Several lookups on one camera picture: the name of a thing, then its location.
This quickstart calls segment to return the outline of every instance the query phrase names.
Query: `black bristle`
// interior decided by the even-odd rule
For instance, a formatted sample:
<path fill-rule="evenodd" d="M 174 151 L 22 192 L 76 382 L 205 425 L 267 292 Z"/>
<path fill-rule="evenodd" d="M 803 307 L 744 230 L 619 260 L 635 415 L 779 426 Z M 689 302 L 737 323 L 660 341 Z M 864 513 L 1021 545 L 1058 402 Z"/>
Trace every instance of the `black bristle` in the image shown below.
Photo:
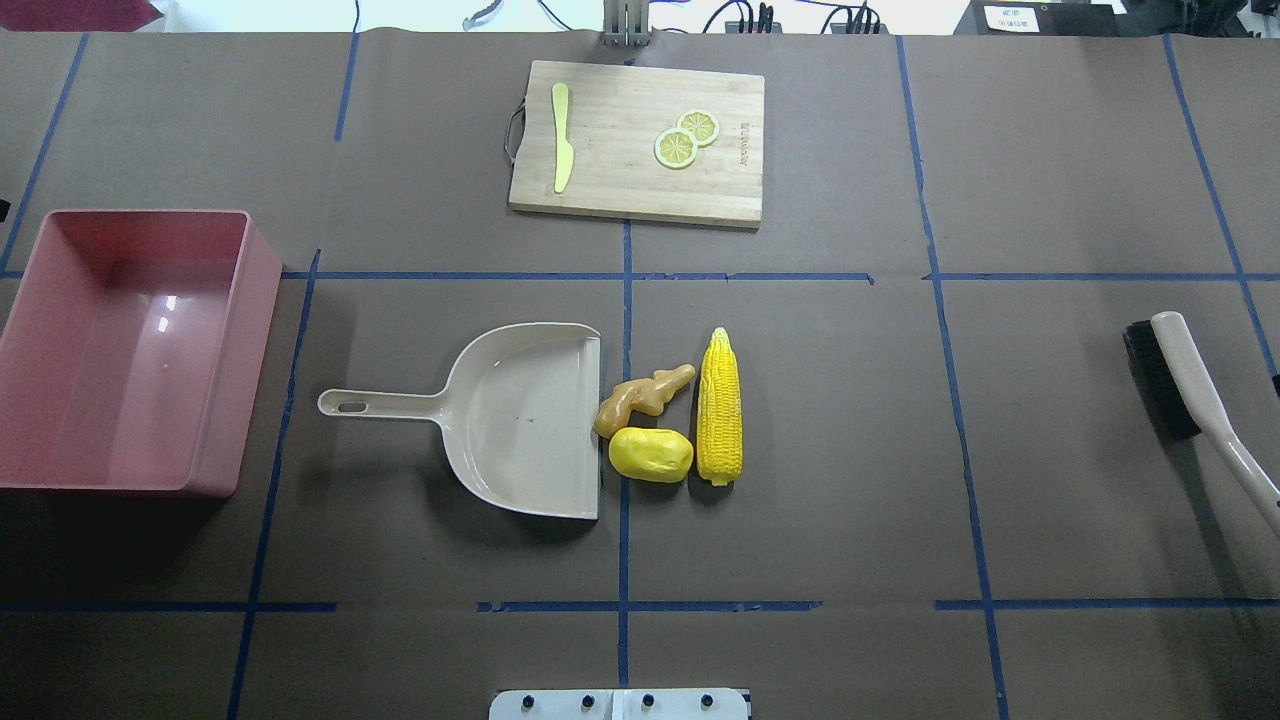
<path fill-rule="evenodd" d="M 1178 383 L 1169 370 L 1169 363 L 1160 350 L 1160 341 L 1156 340 L 1151 322 L 1143 320 L 1129 325 L 1124 332 L 1124 346 L 1129 351 L 1129 363 L 1142 386 L 1152 421 L 1169 434 L 1169 439 L 1198 436 L 1201 428 L 1187 411 L 1187 404 L 1178 392 Z"/>

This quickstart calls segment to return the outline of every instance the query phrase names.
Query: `dustpan handle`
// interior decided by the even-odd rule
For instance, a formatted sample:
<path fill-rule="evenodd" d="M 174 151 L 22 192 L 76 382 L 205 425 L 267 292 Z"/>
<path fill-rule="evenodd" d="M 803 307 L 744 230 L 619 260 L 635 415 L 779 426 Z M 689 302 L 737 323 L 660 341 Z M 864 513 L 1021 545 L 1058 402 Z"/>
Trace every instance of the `dustpan handle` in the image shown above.
<path fill-rule="evenodd" d="M 399 392 L 367 392 L 333 388 L 320 393 L 316 407 L 332 418 L 367 418 L 375 420 L 430 420 L 439 423 L 443 404 L 438 395 Z"/>

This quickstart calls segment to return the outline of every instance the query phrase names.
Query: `cutting board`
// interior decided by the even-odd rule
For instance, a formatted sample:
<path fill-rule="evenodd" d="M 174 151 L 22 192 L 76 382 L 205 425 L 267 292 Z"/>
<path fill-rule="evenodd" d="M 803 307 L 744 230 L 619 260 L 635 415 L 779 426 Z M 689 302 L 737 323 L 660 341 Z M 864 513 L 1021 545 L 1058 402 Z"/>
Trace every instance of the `cutting board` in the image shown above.
<path fill-rule="evenodd" d="M 554 191 L 552 85 L 571 92 L 573 173 Z M 658 164 L 654 141 L 686 110 L 709 110 L 719 137 L 686 168 Z M 764 78 L 731 73 L 536 60 L 525 95 L 525 136 L 511 179 L 516 210 L 760 227 Z"/>

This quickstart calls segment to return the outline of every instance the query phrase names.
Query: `pink plastic container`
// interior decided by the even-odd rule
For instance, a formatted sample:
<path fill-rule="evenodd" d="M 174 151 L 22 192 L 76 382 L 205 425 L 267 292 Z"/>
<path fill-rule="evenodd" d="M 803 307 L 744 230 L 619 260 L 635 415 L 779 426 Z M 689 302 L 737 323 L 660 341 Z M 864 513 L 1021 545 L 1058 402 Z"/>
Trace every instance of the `pink plastic container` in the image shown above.
<path fill-rule="evenodd" d="M 50 213 L 0 337 L 0 488 L 230 496 L 279 282 L 246 213 Z"/>

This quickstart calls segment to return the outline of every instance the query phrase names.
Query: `lemon slice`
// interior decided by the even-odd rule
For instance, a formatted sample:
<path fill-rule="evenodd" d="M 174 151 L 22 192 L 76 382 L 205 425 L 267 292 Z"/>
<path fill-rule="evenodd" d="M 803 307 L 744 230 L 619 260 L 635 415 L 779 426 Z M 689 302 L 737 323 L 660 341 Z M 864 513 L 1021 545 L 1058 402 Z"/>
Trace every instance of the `lemon slice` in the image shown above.
<path fill-rule="evenodd" d="M 685 128 L 667 128 L 653 142 L 653 154 L 664 168 L 686 168 L 698 158 L 698 138 Z"/>
<path fill-rule="evenodd" d="M 676 120 L 676 127 L 687 129 L 694 136 L 694 140 L 698 141 L 699 147 L 707 147 L 719 137 L 719 120 L 707 110 L 690 110 L 685 113 Z"/>

